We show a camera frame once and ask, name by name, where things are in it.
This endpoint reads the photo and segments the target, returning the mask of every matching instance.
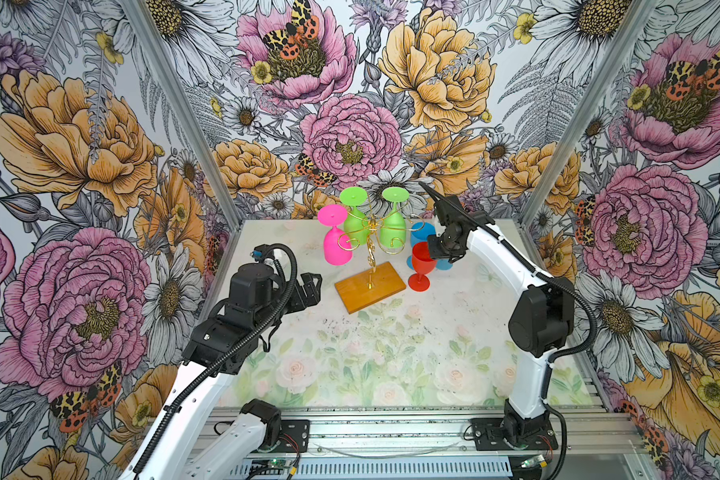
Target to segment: floral tabletop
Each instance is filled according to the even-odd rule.
[[[406,289],[348,314],[334,283],[368,268],[365,248],[344,266],[322,253],[328,231],[316,220],[248,220],[222,285],[250,262],[253,247],[274,239],[290,246],[299,274],[322,274],[322,300],[283,317],[272,349],[248,357],[219,406],[262,398],[282,408],[499,406],[515,381],[519,350],[507,323],[515,302],[496,274],[468,253],[450,270],[429,275],[430,290]],[[404,281],[410,244],[401,254],[376,250]],[[288,272],[288,265],[283,265]],[[222,289],[220,300],[228,293]],[[558,361],[550,398],[558,405],[589,404],[571,358]]]

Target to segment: wooden base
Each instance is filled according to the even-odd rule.
[[[336,291],[342,298],[344,306],[347,307],[347,312],[357,312],[405,290],[405,283],[389,262],[376,265],[376,273],[372,278],[373,288],[369,289],[368,274],[370,272],[369,269],[341,282],[336,282]]]

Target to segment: wall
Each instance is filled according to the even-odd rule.
[[[0,1],[0,478],[119,475],[230,235],[113,15]]]
[[[354,185],[377,214],[399,186],[407,212],[432,216],[423,181],[504,217],[525,205],[630,0],[310,0],[317,34],[296,45],[281,41],[299,24],[286,0],[194,3],[148,5],[243,216],[312,218]],[[209,10],[220,33],[202,40],[171,23]],[[579,168],[573,156],[550,197],[558,213]]]
[[[720,479],[720,1],[656,26],[582,132],[573,206],[530,232],[595,309],[591,360],[665,478]]]

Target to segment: black mounting plate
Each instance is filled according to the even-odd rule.
[[[504,433],[501,429],[501,422],[503,420],[501,417],[472,418],[470,420],[474,446],[478,452],[518,450],[518,448],[510,447],[504,441]],[[547,422],[544,424],[542,432],[552,432],[552,435],[545,433],[544,436],[549,440],[552,449],[557,449],[557,437],[554,435],[554,430],[552,429],[552,424],[549,422],[549,419],[547,419]],[[536,434],[527,438],[521,438],[520,442],[528,446],[528,448],[525,448],[527,450],[547,450],[547,444]]]
[[[288,434],[298,445],[301,453],[307,451],[309,446],[309,420],[286,420],[280,421],[280,435]],[[277,446],[272,450],[273,453],[293,453],[293,447],[283,440],[278,441]]]

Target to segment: table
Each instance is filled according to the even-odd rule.
[[[500,227],[523,250],[511,220]],[[232,274],[251,262],[253,247],[273,243],[291,247],[299,274],[322,275],[322,301],[283,317],[271,351],[259,346],[249,356],[219,407],[237,408],[251,398],[290,409],[503,404],[515,381],[519,350],[507,328],[513,294],[495,273],[468,253],[450,270],[430,274],[430,290],[406,289],[350,315],[334,283],[366,270],[367,250],[363,246],[348,264],[331,266],[322,255],[327,231],[317,220],[248,220],[243,225],[230,267],[217,277],[223,288],[214,302],[228,295]],[[410,254],[408,242],[397,255],[377,248],[376,260],[391,261],[407,282],[414,273],[406,265]],[[288,274],[288,265],[283,267]],[[592,398],[573,358],[558,360],[550,401],[583,406]]]

